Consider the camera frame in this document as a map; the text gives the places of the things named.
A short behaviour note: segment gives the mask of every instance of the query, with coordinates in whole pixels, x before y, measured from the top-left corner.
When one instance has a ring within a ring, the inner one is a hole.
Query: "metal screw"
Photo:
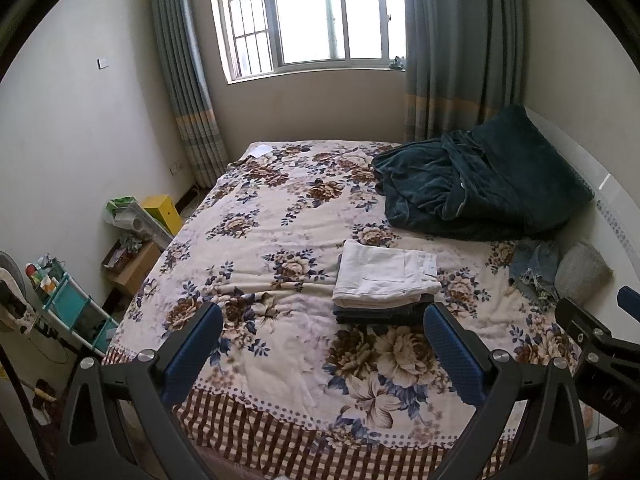
[[[566,359],[563,359],[561,357],[554,357],[554,366],[556,368],[564,370],[567,367]]]
[[[84,359],[82,359],[82,361],[80,361],[80,367],[82,368],[82,370],[87,370],[91,368],[93,365],[94,365],[93,357],[85,357]]]
[[[492,353],[495,361],[499,363],[505,363],[509,360],[509,353],[506,350],[494,350]]]
[[[137,355],[138,361],[142,361],[143,363],[151,361],[154,357],[156,357],[156,351],[151,348],[141,350]]]

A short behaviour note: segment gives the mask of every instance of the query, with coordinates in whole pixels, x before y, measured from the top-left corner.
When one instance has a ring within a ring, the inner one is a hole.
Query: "electrical outlet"
[[[169,171],[172,175],[177,175],[182,171],[182,163],[180,160],[176,160],[172,165],[169,166]]]

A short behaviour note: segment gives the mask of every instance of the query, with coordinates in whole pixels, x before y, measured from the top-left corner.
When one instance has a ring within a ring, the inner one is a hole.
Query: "stack of folded clothes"
[[[441,288],[435,254],[348,239],[338,261],[334,314],[338,323],[420,324]]]

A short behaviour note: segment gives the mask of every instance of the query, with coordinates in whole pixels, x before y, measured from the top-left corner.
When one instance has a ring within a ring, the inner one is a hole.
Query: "cardboard box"
[[[105,261],[109,261],[111,254],[118,249],[119,245],[119,242],[116,243],[107,254]],[[135,296],[156,261],[158,261],[160,254],[162,254],[162,251],[155,243],[146,242],[120,273],[115,274],[107,270],[107,279],[123,294]]]
[[[173,235],[182,228],[182,218],[175,210],[169,195],[153,195],[145,198],[141,206]]]

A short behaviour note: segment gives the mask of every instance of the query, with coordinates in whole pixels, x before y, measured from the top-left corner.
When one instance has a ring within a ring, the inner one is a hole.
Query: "yellow box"
[[[142,207],[158,220],[172,235],[177,235],[182,227],[182,218],[175,210],[169,195],[152,195],[145,198]]]

